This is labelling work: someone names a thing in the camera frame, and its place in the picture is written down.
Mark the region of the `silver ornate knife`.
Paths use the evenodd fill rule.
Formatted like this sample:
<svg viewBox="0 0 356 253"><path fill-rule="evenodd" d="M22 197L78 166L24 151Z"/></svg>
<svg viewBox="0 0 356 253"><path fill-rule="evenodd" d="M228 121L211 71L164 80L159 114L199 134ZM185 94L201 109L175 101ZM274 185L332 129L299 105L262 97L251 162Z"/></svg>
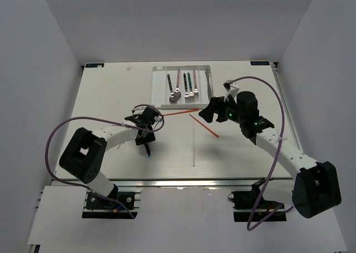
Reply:
<svg viewBox="0 0 356 253"><path fill-rule="evenodd" d="M211 85L211 72L210 70L205 70L205 76L207 80L207 97L209 100L212 98L212 85Z"/></svg>

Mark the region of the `teal handle fork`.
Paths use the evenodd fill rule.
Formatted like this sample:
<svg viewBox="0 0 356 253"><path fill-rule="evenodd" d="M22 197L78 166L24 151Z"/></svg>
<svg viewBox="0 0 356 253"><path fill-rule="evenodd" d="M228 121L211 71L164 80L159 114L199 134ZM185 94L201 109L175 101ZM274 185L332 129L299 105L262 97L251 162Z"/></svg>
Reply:
<svg viewBox="0 0 356 253"><path fill-rule="evenodd" d="M189 72L187 73L187 76L188 76L189 91L190 91L190 93L189 93L190 102L193 103L193 102L195 102L195 96L194 96L194 90L192 88L191 76L190 76Z"/></svg>

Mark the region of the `pink handle fork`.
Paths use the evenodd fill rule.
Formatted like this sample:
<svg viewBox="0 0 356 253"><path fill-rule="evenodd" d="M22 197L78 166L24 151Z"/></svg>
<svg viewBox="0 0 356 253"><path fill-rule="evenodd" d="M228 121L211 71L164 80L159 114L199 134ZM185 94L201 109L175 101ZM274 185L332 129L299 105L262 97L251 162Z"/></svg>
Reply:
<svg viewBox="0 0 356 253"><path fill-rule="evenodd" d="M199 90L197 87L197 79L196 79L196 71L193 70L193 80L194 80L194 97L196 100L198 100L200 98L199 96Z"/></svg>

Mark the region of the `black handle fork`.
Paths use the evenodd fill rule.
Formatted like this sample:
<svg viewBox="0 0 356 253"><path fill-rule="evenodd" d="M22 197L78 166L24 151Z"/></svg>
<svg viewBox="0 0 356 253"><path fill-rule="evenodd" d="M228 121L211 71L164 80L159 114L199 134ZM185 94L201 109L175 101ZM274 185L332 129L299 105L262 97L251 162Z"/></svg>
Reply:
<svg viewBox="0 0 356 253"><path fill-rule="evenodd" d="M190 102L190 94L189 94L188 86L187 86L186 73L184 73L184 88L185 88L185 102L189 103Z"/></svg>

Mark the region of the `iridescent rainbow knife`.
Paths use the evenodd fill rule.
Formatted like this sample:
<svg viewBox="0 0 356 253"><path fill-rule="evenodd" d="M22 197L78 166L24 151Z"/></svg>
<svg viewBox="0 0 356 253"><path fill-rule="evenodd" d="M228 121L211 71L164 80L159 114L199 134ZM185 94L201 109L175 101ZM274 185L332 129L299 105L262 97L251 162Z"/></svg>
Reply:
<svg viewBox="0 0 356 253"><path fill-rule="evenodd" d="M151 150L149 148L149 145L147 143L144 144L145 150L147 152L148 157L151 157Z"/></svg>

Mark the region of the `black handle spoon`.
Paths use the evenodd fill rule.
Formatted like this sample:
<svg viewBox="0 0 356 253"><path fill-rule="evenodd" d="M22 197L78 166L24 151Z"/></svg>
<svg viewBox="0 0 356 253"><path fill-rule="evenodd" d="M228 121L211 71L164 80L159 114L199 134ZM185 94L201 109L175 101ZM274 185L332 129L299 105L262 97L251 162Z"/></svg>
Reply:
<svg viewBox="0 0 356 253"><path fill-rule="evenodd" d="M180 94L173 90L171 78L170 78L169 74L167 74L167 81L168 81L169 90L170 90L169 101L170 101L170 103L176 103L178 101L178 99L180 98Z"/></svg>

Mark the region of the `pink handle spoon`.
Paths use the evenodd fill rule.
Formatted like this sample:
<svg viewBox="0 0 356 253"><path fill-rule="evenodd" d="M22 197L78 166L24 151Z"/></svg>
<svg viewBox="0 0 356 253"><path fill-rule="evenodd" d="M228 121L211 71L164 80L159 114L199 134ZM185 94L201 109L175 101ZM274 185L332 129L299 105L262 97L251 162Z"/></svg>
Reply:
<svg viewBox="0 0 356 253"><path fill-rule="evenodd" d="M177 70L176 89L174 90L172 97L173 97L173 102L176 102L181 97L181 92L180 92L180 70Z"/></svg>

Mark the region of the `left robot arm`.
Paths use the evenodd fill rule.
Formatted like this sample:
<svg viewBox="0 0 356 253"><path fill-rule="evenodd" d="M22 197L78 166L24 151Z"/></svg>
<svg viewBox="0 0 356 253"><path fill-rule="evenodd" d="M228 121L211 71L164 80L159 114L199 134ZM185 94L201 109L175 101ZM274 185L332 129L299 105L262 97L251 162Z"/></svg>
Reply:
<svg viewBox="0 0 356 253"><path fill-rule="evenodd" d="M119 125L112 124L95 131L81 127L70 139L59 166L98 194L98 201L104 207L111 208L117 203L118 187L101 172L105 153L134 141L136 146L144 146L150 157L149 143L156 140L154 127L163 119L156 108L147 106L141 113L125 117Z"/></svg>

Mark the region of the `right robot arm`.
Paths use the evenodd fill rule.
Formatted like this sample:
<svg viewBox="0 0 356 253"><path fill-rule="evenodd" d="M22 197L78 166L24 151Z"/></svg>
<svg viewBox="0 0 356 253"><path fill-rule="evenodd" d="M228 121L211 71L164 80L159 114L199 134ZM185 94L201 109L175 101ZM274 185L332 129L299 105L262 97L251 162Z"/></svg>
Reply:
<svg viewBox="0 0 356 253"><path fill-rule="evenodd" d="M199 116L207 123L214 120L238 123L242 134L270 156L276 157L292 177L292 184L283 185L265 178L254 183L251 200L256 207L263 208L270 201L290 204L309 219L341 203L335 166L329 161L319 162L283 140L274 125L259 114L258 101L252 92L240 92L236 98L231 95L212 97Z"/></svg>

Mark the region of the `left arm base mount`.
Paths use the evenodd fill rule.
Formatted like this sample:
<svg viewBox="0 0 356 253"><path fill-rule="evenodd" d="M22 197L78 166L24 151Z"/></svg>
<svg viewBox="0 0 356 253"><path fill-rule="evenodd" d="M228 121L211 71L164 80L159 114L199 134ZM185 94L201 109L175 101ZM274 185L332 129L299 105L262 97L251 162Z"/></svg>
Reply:
<svg viewBox="0 0 356 253"><path fill-rule="evenodd" d="M88 192L84 201L83 219L128 219L133 220L138 213L141 201L141 194L138 192L118 192L117 199L123 203L133 217L122 205L104 200L96 196L93 192Z"/></svg>

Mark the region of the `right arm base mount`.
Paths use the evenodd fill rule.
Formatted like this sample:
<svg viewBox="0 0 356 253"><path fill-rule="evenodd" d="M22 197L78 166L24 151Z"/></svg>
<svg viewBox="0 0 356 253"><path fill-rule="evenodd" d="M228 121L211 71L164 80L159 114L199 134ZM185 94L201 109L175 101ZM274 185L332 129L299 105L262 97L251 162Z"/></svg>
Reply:
<svg viewBox="0 0 356 253"><path fill-rule="evenodd" d="M254 203L264 184L265 179L254 183L249 191L233 191L228 194L228 200L233 203L233 214L235 222L248 222ZM272 210L280 205L279 202L265 200L261 198L256 211L253 214L252 222L258 222Z"/></svg>

